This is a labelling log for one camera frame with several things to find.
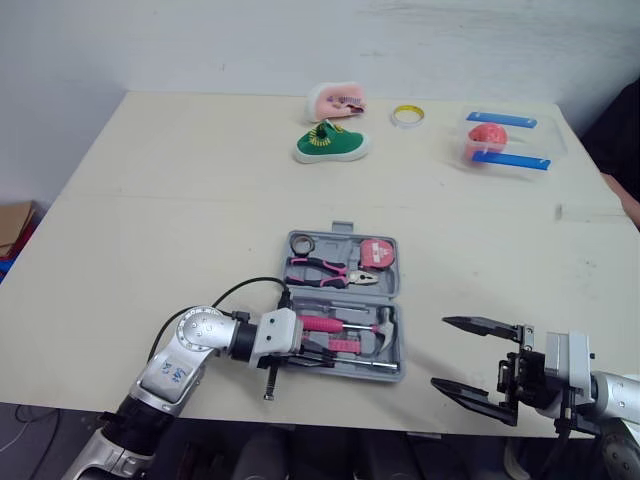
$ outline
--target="person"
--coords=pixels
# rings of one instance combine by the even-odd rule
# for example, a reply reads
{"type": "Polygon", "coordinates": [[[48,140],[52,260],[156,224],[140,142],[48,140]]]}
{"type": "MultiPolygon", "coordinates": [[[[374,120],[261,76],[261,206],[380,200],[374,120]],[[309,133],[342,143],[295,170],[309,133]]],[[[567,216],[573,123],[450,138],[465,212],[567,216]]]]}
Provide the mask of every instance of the person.
{"type": "Polygon", "coordinates": [[[620,92],[581,140],[640,228],[640,78],[620,92]]]}

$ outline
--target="gray toolbox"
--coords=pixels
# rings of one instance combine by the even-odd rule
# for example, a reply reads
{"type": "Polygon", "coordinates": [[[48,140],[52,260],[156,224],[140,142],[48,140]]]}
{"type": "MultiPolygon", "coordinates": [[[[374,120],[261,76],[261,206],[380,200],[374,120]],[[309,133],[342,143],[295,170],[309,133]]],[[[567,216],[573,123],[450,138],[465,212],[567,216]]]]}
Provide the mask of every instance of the gray toolbox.
{"type": "Polygon", "coordinates": [[[354,234],[348,222],[334,222],[332,232],[292,231],[283,279],[291,289],[293,309],[305,325],[304,358],[290,359],[287,368],[383,382],[402,380],[406,369],[402,320],[392,301],[400,287],[398,245],[393,238],[354,234]],[[388,248],[377,248],[380,245],[391,246],[393,262],[380,268],[367,261],[361,265],[361,246],[369,253],[388,254],[388,248]]]}

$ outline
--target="label on robot arm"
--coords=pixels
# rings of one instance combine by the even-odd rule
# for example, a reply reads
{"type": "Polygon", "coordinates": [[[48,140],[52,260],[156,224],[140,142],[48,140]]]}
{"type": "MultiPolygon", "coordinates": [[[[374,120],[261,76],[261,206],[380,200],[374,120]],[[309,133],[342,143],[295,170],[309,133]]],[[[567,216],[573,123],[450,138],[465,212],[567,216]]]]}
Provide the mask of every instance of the label on robot arm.
{"type": "Polygon", "coordinates": [[[177,402],[193,369],[175,357],[167,357],[158,362],[156,368],[149,369],[142,386],[170,402],[177,402]]]}

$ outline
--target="green shoe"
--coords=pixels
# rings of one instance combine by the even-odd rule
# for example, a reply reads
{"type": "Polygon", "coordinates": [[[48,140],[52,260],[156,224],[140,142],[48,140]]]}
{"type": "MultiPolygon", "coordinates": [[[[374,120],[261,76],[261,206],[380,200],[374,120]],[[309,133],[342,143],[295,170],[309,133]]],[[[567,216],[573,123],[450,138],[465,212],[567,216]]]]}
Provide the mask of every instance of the green shoe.
{"type": "Polygon", "coordinates": [[[294,155],[300,163],[352,162],[369,152],[369,144],[366,135],[325,120],[298,140],[294,155]]]}

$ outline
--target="pink-handled pliers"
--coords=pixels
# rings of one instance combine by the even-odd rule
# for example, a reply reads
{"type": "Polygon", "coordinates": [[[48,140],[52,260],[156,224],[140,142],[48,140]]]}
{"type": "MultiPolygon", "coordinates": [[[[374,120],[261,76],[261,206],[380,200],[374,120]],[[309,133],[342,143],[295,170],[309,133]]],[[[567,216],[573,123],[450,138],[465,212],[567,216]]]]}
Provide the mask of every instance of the pink-handled pliers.
{"type": "Polygon", "coordinates": [[[378,276],[364,272],[362,270],[349,269],[344,263],[328,262],[321,258],[307,257],[290,257],[289,265],[297,265],[301,267],[312,267],[318,270],[325,270],[329,273],[336,274],[335,277],[325,278],[323,280],[305,280],[304,278],[288,276],[284,279],[289,285],[304,285],[307,287],[335,287],[346,288],[350,283],[356,285],[371,285],[378,283],[378,276]]]}

